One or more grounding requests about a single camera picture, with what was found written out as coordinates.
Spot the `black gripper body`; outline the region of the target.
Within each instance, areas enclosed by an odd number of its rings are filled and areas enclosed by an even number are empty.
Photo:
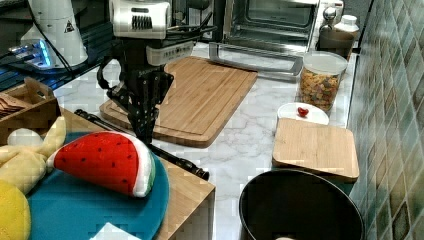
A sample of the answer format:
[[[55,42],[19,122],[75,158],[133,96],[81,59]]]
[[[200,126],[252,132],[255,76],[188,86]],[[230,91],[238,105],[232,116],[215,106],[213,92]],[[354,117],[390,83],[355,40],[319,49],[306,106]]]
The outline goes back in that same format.
[[[148,102],[158,105],[164,100],[174,76],[166,73],[164,65],[152,66],[147,61],[147,45],[143,40],[124,39],[112,48],[112,57],[121,67],[119,84],[114,86],[126,88],[132,103],[144,117],[144,108]]]

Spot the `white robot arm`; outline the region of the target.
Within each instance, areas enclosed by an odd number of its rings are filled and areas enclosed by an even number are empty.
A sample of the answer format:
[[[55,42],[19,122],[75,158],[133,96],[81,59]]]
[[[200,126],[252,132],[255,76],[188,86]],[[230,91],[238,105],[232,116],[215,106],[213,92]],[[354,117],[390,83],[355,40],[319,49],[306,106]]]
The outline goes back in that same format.
[[[121,70],[119,84],[108,87],[107,96],[127,112],[136,137],[145,144],[152,142],[157,106],[174,80],[163,64],[150,63],[147,58],[147,50],[165,38],[169,11],[167,2],[110,2],[115,45],[109,58],[117,60]]]

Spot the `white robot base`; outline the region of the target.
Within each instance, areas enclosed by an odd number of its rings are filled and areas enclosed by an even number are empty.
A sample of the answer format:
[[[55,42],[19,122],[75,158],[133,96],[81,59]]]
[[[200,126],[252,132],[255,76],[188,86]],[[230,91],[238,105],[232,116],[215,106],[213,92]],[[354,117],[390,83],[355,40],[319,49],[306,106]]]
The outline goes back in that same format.
[[[70,70],[88,59],[71,0],[28,0],[33,26],[9,51],[39,69]]]

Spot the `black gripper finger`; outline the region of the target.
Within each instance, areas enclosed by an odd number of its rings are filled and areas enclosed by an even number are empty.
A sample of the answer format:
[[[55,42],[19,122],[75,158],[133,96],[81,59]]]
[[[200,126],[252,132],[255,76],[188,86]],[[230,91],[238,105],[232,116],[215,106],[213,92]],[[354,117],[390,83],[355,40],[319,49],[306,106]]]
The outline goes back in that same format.
[[[112,87],[107,90],[107,96],[123,111],[139,140],[144,139],[143,123],[139,109],[132,103],[131,94],[126,88]]]
[[[159,108],[155,102],[148,102],[144,108],[143,142],[150,144],[153,138],[154,127],[159,116]]]

